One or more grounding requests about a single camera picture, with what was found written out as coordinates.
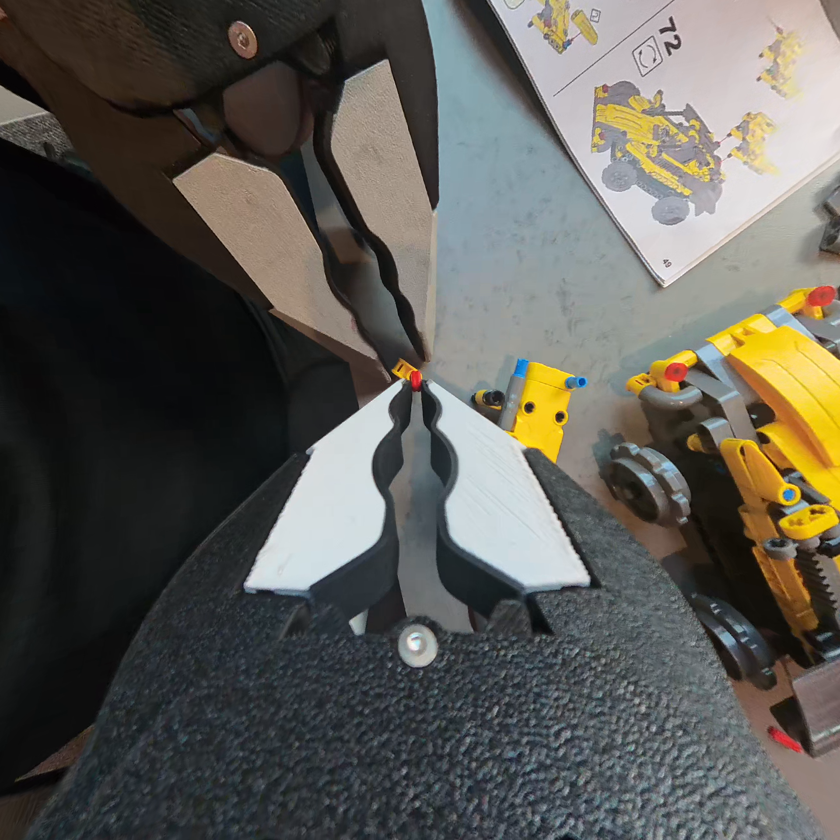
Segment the person's black clothing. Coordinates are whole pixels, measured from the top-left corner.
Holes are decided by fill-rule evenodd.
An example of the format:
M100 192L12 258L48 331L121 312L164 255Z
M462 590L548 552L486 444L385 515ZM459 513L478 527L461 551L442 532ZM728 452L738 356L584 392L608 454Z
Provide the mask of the person's black clothing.
M2 142L1 782L90 726L196 547L358 408L350 367Z

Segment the brick instruction booklet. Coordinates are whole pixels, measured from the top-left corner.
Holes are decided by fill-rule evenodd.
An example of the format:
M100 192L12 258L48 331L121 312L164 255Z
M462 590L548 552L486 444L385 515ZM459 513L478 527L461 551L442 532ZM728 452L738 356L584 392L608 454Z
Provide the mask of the brick instruction booklet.
M663 287L838 161L838 2L488 5Z

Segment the yellow panel with grey axle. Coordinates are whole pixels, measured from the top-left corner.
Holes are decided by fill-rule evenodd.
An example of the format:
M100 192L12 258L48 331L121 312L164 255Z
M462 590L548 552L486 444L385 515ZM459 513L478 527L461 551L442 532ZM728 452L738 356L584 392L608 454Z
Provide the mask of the yellow panel with grey axle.
M495 425L523 447L536 449L556 463L571 395L586 386L587 379L581 375L520 358L504 390L507 401Z

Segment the grey desk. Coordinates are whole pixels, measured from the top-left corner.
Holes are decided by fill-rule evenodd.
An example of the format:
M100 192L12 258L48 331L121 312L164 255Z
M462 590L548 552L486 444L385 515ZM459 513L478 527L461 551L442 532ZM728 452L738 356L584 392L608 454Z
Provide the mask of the grey desk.
M667 288L659 287L565 153L488 2L424 2L437 71L439 201L431 379L466 399L517 358L586 376L560 465L685 581L707 561L693 528L650 526L600 475L648 426L627 379L796 288L838 285L820 252L838 164Z

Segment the pile of loose brick pieces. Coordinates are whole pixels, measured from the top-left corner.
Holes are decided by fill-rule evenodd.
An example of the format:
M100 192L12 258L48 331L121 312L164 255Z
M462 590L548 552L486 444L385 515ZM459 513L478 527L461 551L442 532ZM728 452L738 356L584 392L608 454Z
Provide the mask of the pile of loose brick pieces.
M821 204L821 210L826 216L826 224L822 231L819 249L822 253L839 256L839 186L828 194Z

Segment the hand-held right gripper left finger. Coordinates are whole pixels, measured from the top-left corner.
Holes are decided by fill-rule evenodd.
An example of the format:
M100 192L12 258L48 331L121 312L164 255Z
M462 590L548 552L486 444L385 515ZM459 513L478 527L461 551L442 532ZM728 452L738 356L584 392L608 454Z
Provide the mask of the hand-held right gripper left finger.
M391 485L403 467L413 388L400 380L322 437L244 582L361 614L397 582Z

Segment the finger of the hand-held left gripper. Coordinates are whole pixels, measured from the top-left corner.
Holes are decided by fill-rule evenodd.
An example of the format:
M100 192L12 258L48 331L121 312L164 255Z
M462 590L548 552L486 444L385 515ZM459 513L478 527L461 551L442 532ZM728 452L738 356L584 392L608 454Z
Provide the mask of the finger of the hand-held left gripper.
M322 248L274 172L212 153L173 181L270 303L270 311L346 361L367 383L392 377L329 284Z
M322 91L313 157L336 219L323 233L334 283L384 363L429 362L436 306L437 209L396 75L380 59Z

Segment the yellow grey brick vehicle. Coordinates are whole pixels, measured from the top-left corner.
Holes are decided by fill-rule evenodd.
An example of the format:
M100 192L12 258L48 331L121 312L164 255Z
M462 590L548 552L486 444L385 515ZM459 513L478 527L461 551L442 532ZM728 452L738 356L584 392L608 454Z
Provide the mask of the yellow grey brick vehicle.
M838 290L795 290L626 389L650 442L612 446L612 496L697 537L708 561L670 571L728 675L771 690L796 663L774 726L813 758L837 751Z

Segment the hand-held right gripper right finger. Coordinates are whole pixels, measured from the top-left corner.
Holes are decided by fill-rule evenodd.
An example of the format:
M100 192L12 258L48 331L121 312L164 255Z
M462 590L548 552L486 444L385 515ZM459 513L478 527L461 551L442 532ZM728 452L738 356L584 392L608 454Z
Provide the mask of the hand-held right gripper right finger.
M528 460L531 450L434 381L423 383L430 464L442 484L436 563L473 613L586 588L592 577Z

